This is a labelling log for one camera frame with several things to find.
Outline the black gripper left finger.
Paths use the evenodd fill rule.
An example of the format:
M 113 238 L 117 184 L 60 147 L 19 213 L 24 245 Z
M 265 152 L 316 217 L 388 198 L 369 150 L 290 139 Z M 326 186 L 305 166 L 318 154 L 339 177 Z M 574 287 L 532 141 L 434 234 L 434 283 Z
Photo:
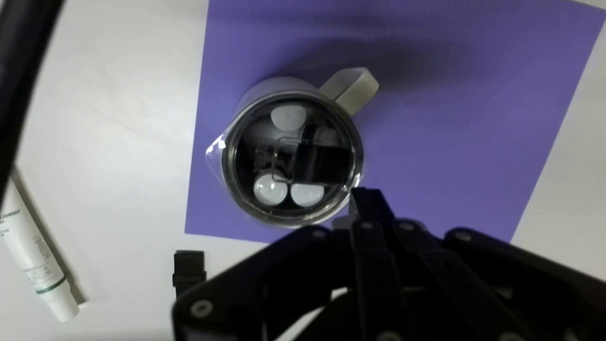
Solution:
M 327 306 L 348 272 L 345 232 L 295 230 L 185 291 L 172 306 L 174 341 L 273 341 Z

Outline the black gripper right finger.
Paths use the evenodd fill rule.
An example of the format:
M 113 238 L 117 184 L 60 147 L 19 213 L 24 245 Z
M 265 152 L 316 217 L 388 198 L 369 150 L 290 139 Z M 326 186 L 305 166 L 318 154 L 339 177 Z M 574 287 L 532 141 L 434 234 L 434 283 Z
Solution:
M 377 190 L 348 209 L 360 330 L 392 341 L 606 341 L 606 283 L 470 228 L 434 238 Z

